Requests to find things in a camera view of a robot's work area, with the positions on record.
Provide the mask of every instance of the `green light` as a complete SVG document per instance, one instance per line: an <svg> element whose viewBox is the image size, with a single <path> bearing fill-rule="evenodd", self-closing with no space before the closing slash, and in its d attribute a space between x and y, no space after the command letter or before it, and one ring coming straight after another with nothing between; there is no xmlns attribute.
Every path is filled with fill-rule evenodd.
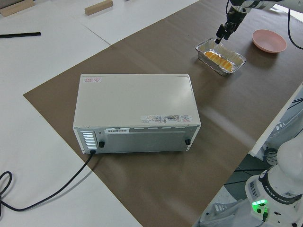
<svg viewBox="0 0 303 227"><path fill-rule="evenodd" d="M253 202L252 205L252 209L257 212L257 209L259 206L264 206L267 203L267 200L259 200L259 201L255 201Z"/></svg>

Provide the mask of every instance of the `black knob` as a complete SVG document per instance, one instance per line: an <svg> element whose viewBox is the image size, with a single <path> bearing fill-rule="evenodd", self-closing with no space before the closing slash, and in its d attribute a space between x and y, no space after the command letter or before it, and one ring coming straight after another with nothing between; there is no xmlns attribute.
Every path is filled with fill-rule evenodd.
<svg viewBox="0 0 303 227"><path fill-rule="evenodd" d="M99 142L99 147L100 147L100 148L103 148L104 145L105 145L105 142L103 142L103 141Z"/></svg>
<svg viewBox="0 0 303 227"><path fill-rule="evenodd" d="M190 145L190 139L185 140L186 145Z"/></svg>

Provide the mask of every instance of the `white metal box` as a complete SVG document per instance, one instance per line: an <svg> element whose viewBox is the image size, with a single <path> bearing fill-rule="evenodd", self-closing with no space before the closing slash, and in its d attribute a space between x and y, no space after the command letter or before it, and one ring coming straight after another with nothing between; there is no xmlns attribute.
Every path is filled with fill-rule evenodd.
<svg viewBox="0 0 303 227"><path fill-rule="evenodd" d="M73 129L84 154L186 151L200 127L189 75L81 75Z"/></svg>

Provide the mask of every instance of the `ventilation grille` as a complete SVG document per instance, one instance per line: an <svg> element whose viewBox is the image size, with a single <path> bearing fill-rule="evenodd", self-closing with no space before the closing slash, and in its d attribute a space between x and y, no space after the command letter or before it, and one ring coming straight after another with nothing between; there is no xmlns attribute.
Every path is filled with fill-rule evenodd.
<svg viewBox="0 0 303 227"><path fill-rule="evenodd" d="M97 150L97 142L95 139L94 132L82 132L86 147L88 150Z"/></svg>

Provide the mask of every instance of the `yellow food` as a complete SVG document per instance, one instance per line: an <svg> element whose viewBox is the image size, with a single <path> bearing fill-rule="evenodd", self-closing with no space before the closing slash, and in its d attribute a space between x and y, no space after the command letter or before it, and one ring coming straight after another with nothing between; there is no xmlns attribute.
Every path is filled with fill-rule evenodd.
<svg viewBox="0 0 303 227"><path fill-rule="evenodd" d="M232 71L232 64L227 61L226 59L220 57L218 54L207 51L205 55L212 60L214 63L218 64L222 68L226 69L227 71L231 72Z"/></svg>

